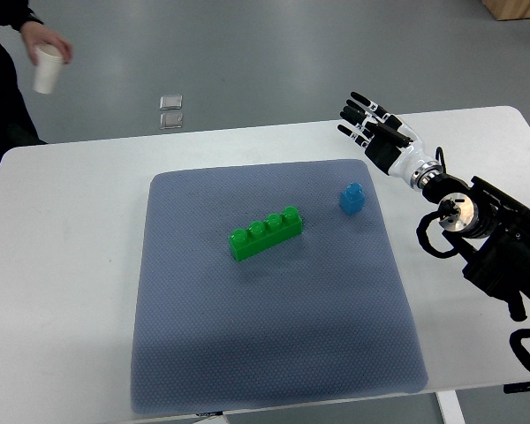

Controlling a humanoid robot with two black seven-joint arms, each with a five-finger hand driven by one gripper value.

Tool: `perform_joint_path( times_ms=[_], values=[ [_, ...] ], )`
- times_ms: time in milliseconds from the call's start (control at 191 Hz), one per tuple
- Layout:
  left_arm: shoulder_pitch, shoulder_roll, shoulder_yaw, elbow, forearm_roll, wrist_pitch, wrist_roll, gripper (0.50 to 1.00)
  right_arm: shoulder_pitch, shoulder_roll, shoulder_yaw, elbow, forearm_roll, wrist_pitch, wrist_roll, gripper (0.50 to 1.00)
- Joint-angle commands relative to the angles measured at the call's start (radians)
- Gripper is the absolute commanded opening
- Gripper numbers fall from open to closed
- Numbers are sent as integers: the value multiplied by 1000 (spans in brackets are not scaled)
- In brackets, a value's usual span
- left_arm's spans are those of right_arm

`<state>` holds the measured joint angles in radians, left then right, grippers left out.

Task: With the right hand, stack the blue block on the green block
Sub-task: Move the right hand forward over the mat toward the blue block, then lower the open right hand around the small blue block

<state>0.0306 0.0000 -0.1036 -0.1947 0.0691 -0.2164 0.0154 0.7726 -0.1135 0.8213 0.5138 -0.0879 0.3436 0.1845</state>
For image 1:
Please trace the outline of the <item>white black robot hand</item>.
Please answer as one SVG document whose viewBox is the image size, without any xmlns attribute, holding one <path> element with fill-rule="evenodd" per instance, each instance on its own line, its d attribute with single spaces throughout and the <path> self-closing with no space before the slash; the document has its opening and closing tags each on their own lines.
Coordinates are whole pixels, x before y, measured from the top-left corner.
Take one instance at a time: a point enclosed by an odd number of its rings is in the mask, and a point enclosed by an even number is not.
<svg viewBox="0 0 530 424">
<path fill-rule="evenodd" d="M 367 159 L 388 176 L 403 179 L 422 190 L 430 179 L 444 173 L 439 160 L 430 156 L 418 134 L 398 116 L 357 92 L 340 112 L 338 131 L 364 149 Z"/>
</svg>

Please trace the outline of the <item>person's bare hand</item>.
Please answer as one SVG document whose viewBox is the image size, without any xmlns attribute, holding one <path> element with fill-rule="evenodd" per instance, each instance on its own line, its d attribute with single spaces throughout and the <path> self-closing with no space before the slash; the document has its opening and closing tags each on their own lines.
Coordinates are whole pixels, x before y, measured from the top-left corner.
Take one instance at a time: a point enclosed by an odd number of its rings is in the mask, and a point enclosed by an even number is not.
<svg viewBox="0 0 530 424">
<path fill-rule="evenodd" d="M 28 21 L 20 27 L 19 32 L 26 47 L 26 53 L 34 66 L 37 66 L 39 63 L 36 51 L 37 47 L 41 44 L 54 46 L 60 52 L 65 64 L 69 64 L 72 61 L 71 43 L 42 23 Z"/>
</svg>

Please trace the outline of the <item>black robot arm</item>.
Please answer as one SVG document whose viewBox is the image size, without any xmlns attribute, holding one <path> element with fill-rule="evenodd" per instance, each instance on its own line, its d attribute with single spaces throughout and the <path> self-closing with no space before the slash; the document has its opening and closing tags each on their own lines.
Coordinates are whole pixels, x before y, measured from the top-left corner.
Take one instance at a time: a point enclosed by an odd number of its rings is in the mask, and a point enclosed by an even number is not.
<svg viewBox="0 0 530 424">
<path fill-rule="evenodd" d="M 421 218 L 419 244 L 439 259 L 460 255 L 463 277 L 522 322 L 522 298 L 530 300 L 530 208 L 481 178 L 472 183 L 441 173 L 423 185 L 437 210 Z"/>
</svg>

